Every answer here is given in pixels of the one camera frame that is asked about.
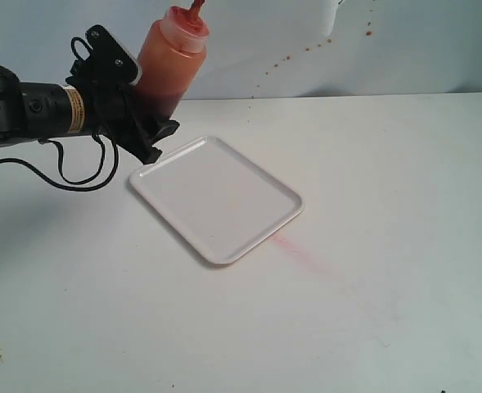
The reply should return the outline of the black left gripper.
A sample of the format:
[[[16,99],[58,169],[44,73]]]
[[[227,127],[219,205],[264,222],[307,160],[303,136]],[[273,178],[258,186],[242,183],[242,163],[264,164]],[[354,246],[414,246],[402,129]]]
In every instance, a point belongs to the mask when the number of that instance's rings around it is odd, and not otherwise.
[[[149,135],[132,107],[129,89],[123,84],[85,79],[69,79],[67,83],[83,100],[85,117],[78,135],[102,133],[144,165],[160,158],[161,150],[154,142],[173,135],[179,128],[176,120],[154,121]]]

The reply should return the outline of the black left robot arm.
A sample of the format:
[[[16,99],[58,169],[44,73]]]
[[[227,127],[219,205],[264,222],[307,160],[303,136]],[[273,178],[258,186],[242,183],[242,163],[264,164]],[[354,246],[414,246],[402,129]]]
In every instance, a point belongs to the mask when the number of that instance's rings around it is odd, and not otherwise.
[[[22,82],[0,65],[0,147],[23,142],[105,135],[143,164],[160,157],[155,144],[179,127],[140,113],[129,82],[134,61],[74,61],[65,85]]]

